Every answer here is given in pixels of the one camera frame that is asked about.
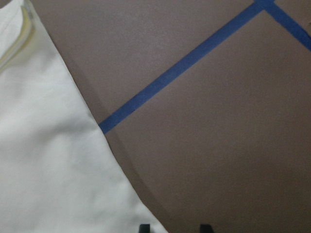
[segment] blue tape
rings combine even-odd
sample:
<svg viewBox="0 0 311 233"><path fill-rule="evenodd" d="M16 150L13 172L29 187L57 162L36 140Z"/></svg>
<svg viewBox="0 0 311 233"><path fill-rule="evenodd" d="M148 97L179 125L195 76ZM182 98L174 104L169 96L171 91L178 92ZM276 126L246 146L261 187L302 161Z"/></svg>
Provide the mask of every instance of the blue tape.
<svg viewBox="0 0 311 233"><path fill-rule="evenodd" d="M271 0L255 0L260 4L279 24L291 33L301 44L311 51L311 37L308 33L281 8Z"/></svg>
<svg viewBox="0 0 311 233"><path fill-rule="evenodd" d="M126 102L122 107L116 110L112 115L106 118L102 123L99 124L103 133L109 132L113 127L123 121L132 112L137 110L146 101L152 98L156 93L166 87L179 75L189 69L197 61L203 58L206 54L211 52L249 20L255 17L263 8L256 3L253 3L247 7L244 11L234 17L226 25L220 28L216 33L209 37L206 41L188 53L179 62L173 65L165 73L160 75L152 83L146 86L128 102Z"/></svg>

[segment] black object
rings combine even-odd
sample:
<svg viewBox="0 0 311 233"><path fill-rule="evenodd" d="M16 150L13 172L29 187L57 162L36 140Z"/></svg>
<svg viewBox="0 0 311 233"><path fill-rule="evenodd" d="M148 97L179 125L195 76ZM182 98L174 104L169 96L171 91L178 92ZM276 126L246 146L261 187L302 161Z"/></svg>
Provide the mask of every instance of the black object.
<svg viewBox="0 0 311 233"><path fill-rule="evenodd" d="M141 224L138 233L150 233L150 224Z"/></svg>
<svg viewBox="0 0 311 233"><path fill-rule="evenodd" d="M200 225L200 233L214 233L211 225L201 224Z"/></svg>

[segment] brown floor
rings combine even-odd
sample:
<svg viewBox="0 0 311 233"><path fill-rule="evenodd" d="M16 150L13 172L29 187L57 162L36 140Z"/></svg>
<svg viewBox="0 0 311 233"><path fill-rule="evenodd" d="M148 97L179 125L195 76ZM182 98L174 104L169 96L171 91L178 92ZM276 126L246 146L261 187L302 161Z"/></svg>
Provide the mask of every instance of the brown floor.
<svg viewBox="0 0 311 233"><path fill-rule="evenodd" d="M98 122L252 3L32 2ZM311 32L298 2L276 1ZM262 12L106 137L171 233L308 232L310 77L310 51Z"/></svg>

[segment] blue line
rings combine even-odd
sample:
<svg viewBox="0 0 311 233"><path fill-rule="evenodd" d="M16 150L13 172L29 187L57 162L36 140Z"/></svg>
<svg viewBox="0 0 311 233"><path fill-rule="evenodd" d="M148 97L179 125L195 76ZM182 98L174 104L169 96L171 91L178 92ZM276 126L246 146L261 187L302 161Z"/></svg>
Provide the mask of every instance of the blue line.
<svg viewBox="0 0 311 233"><path fill-rule="evenodd" d="M308 33L281 8L270 0L255 0L260 4L279 24L291 33L301 44L311 51L311 37Z"/></svg>
<svg viewBox="0 0 311 233"><path fill-rule="evenodd" d="M109 132L113 127L123 121L127 116L137 110L141 105L143 105L156 93L166 87L170 82L172 82L197 61L203 58L206 54L216 48L219 44L221 44L224 40L226 40L229 36L231 36L262 10L263 8L259 4L253 3L236 17L234 17L206 41L188 53L179 62L160 75L157 79L146 86L122 107L106 118L102 123L100 123L99 126L103 133Z"/></svg>

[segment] white cloth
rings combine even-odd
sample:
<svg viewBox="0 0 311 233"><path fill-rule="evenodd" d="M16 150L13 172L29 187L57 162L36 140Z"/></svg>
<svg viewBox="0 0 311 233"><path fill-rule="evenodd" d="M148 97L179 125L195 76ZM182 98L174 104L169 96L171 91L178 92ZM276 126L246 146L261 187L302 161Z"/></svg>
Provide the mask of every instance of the white cloth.
<svg viewBox="0 0 311 233"><path fill-rule="evenodd" d="M0 9L0 232L166 230L112 155L28 0Z"/></svg>

